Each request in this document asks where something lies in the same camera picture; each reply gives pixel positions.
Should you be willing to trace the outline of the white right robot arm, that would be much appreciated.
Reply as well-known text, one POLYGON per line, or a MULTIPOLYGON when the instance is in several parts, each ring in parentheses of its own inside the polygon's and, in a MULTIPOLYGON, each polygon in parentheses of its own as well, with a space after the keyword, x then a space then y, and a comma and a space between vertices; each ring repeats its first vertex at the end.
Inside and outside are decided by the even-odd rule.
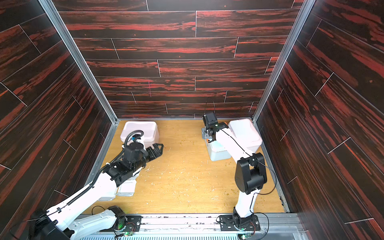
POLYGON ((260 135, 249 119, 227 124, 219 122, 213 112, 205 113, 202 119, 202 137, 208 146, 218 143, 236 162, 235 183, 240 192, 230 223, 239 230, 256 225, 256 198, 268 181, 265 158, 256 152, 263 142, 260 135))

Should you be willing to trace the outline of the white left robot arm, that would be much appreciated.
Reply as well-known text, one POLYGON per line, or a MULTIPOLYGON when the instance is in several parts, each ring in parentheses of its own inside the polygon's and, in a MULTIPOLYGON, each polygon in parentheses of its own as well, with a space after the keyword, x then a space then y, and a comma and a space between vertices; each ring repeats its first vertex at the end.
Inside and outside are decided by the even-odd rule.
POLYGON ((90 217, 78 219, 78 216, 135 177, 148 162, 162 156, 164 146, 153 144, 146 148, 141 139, 143 135, 142 130, 129 133, 122 151, 103 166, 89 184, 48 210, 35 211, 29 220, 29 239, 79 240, 104 230, 115 232, 117 237, 124 236, 126 231, 134 232, 139 222, 129 222, 126 213, 118 206, 90 217))

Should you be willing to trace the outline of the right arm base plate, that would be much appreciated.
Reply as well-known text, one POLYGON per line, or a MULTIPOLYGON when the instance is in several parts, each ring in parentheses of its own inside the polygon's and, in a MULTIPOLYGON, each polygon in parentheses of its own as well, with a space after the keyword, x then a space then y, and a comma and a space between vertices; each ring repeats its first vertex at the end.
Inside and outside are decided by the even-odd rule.
POLYGON ((261 230, 259 219, 255 214, 251 214, 246 218, 240 218, 238 215, 220 215, 216 218, 216 222, 222 232, 224 231, 252 231, 261 230))

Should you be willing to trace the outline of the white orange handled box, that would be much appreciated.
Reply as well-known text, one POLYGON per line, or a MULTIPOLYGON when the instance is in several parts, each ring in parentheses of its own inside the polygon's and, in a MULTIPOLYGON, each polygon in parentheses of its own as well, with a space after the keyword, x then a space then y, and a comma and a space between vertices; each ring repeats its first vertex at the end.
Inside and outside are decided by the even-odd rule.
POLYGON ((211 161, 215 162, 231 158, 230 153, 218 141, 209 143, 212 138, 208 135, 205 127, 202 128, 202 138, 205 141, 211 161))

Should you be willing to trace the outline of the white pink first aid box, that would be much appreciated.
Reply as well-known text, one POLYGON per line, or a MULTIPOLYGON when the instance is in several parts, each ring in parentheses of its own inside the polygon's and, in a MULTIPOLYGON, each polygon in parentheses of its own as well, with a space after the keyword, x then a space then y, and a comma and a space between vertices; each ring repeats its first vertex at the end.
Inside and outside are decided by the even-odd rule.
POLYGON ((255 153, 263 140, 250 119, 232 120, 229 128, 234 133, 239 143, 243 144, 250 151, 255 153))

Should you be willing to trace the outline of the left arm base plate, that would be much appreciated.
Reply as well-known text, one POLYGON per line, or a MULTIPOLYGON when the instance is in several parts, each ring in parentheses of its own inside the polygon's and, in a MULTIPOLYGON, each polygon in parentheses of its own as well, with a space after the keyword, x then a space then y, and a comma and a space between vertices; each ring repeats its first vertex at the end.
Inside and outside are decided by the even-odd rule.
POLYGON ((142 224, 141 215, 126 215, 123 232, 135 233, 139 232, 142 224))

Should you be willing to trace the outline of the pink medicine chest box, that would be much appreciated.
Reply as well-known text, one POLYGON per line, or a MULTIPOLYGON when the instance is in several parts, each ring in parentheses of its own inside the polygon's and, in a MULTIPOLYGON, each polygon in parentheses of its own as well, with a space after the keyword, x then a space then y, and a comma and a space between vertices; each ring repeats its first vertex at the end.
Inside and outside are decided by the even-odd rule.
POLYGON ((153 144, 160 143, 160 134, 157 123, 155 122, 126 122, 123 131, 120 135, 121 141, 124 142, 128 134, 135 130, 141 130, 144 132, 144 135, 141 137, 140 143, 142 143, 145 148, 152 147, 153 144))

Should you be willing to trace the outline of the gauze packet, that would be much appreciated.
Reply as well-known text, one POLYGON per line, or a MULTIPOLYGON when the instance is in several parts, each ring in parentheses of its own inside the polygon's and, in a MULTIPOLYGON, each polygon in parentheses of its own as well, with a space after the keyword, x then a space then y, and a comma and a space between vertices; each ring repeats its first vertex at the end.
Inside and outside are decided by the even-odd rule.
POLYGON ((120 197, 132 197, 135 193, 136 184, 136 180, 125 181, 118 187, 116 195, 120 197))

